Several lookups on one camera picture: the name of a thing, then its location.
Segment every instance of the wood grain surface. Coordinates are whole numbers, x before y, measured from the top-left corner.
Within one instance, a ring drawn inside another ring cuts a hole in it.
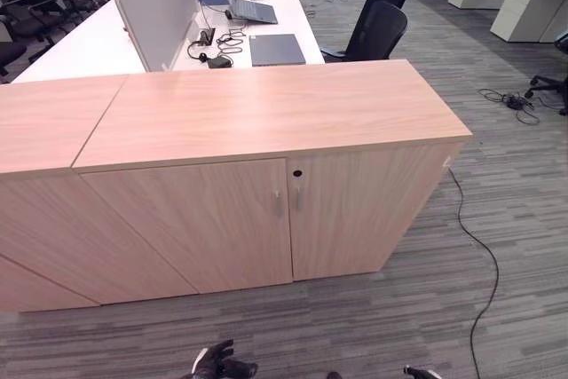
[[[94,302],[0,257],[0,312],[96,306]]]
[[[200,293],[292,281],[284,160],[83,179]]]
[[[102,304],[193,288],[78,176],[0,181],[0,252]]]
[[[0,175],[69,168],[124,79],[0,86]]]
[[[74,167],[254,159],[468,135],[405,60],[152,73],[129,76]]]
[[[381,269],[461,146],[289,159],[294,280]]]

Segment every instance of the chair armrest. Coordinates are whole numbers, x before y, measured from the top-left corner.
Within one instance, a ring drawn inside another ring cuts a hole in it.
[[[325,55],[329,55],[330,57],[343,59],[345,58],[345,51],[332,51],[329,48],[319,48],[319,51]]]
[[[65,2],[63,0],[44,0],[39,4],[31,4],[28,9],[31,11],[32,9],[37,9],[39,6],[42,6],[44,4],[56,4],[62,12],[67,8],[65,7]]]
[[[45,5],[45,4],[53,4],[54,6],[57,6],[57,8],[59,9],[59,12],[61,12],[64,16],[67,16],[67,11],[66,11],[66,6],[65,6],[65,2],[63,0],[44,0],[43,2],[40,2],[39,4],[32,4],[28,7],[28,12],[29,14],[35,18],[36,20],[38,20],[39,22],[41,22],[44,26],[47,26],[46,22],[44,20],[42,20],[42,15],[43,15],[43,10],[38,9],[40,6]]]
[[[0,5],[0,9],[3,9],[3,8],[5,8],[6,6],[12,6],[13,4],[21,4],[21,3],[23,3],[24,1],[26,1],[26,0],[11,0],[10,2],[3,2],[3,3]]]

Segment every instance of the floor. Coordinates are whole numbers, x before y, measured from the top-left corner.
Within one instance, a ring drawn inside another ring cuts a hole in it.
[[[321,45],[342,48],[364,0],[302,0]],[[494,12],[408,0],[408,58],[474,132],[453,166],[464,223],[501,266],[475,343],[484,379],[565,379],[568,370],[568,121],[536,104],[527,126],[482,88],[524,91],[560,77],[550,44],[504,43]],[[377,96],[382,94],[377,84]],[[558,104],[554,94],[548,103]],[[377,273],[94,309],[0,315],[2,379],[176,379],[198,350],[234,338],[261,379],[400,379],[405,364],[473,379],[469,328],[493,283],[491,259],[456,221],[446,177]]]

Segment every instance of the black device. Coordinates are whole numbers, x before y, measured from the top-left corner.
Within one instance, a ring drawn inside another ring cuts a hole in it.
[[[237,359],[225,359],[221,365],[221,375],[232,379],[250,379],[256,375],[257,363],[244,363]]]
[[[207,65],[209,66],[209,68],[231,68],[233,66],[233,63],[231,62],[230,59],[226,57],[215,57],[215,58],[208,58]]]
[[[432,370],[421,370],[410,366],[406,366],[403,373],[412,376],[414,379],[442,379],[442,376]]]

